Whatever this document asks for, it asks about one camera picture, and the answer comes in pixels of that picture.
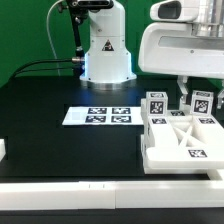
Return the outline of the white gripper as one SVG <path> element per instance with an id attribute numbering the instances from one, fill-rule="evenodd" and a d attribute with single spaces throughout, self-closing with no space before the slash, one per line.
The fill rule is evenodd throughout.
<path id="1" fill-rule="evenodd" d="M 187 76 L 222 80 L 217 109 L 224 104 L 224 0 L 163 0 L 150 8 L 138 65 L 144 72 L 179 75 L 187 102 Z"/>

